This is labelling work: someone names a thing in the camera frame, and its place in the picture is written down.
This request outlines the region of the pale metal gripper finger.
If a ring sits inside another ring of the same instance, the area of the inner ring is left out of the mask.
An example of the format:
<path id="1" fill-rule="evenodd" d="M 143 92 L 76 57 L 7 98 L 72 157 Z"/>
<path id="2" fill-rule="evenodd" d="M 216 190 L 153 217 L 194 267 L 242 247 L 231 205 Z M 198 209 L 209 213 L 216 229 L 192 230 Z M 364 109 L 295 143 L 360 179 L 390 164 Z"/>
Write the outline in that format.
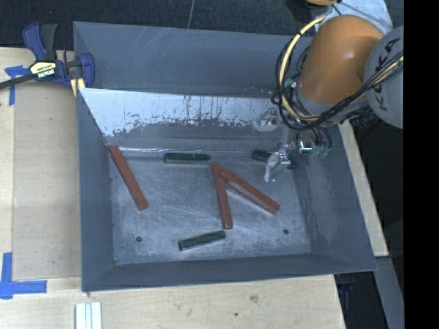
<path id="1" fill-rule="evenodd" d="M 288 153 L 278 151 L 274 153 L 271 162 L 271 182 L 275 182 L 277 176 L 290 167 L 291 160 L 289 159 Z"/>
<path id="2" fill-rule="evenodd" d="M 281 158 L 278 152 L 270 154 L 267 158 L 264 171 L 264 180 L 270 182 L 274 171 L 280 166 Z"/>

